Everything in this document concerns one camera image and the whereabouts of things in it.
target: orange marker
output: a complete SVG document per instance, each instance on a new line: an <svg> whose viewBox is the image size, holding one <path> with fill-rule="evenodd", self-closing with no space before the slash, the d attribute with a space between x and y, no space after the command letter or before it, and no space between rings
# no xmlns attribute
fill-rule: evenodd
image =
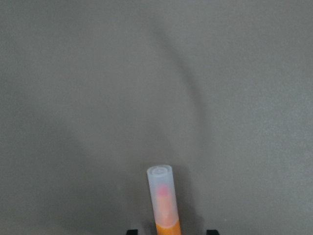
<svg viewBox="0 0 313 235"><path fill-rule="evenodd" d="M157 165L147 173L157 235L181 235L172 168Z"/></svg>

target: white plastic cap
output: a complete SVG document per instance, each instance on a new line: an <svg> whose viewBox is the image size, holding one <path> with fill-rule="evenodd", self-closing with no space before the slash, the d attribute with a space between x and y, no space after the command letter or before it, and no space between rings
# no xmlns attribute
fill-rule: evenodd
<svg viewBox="0 0 313 235"><path fill-rule="evenodd" d="M179 218L172 167L156 165L147 173L155 221L162 227L171 227Z"/></svg>

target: black object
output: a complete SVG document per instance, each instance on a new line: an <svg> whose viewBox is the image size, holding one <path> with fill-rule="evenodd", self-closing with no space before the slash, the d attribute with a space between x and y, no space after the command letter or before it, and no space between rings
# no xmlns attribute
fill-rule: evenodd
<svg viewBox="0 0 313 235"><path fill-rule="evenodd" d="M127 230L126 235L138 235L138 229ZM206 235L220 235L217 230L207 230Z"/></svg>

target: highlighter pen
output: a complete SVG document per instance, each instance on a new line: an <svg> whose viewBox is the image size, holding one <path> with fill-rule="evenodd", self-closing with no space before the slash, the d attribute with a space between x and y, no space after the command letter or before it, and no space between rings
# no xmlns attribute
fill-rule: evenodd
<svg viewBox="0 0 313 235"><path fill-rule="evenodd" d="M181 235L172 167L156 165L147 174L157 235Z"/></svg>

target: gray surface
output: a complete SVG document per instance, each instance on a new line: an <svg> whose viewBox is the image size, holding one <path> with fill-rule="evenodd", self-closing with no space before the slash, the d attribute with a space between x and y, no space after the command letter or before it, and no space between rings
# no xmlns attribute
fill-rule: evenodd
<svg viewBox="0 0 313 235"><path fill-rule="evenodd" d="M0 234L311 235L312 1L0 1Z"/></svg>

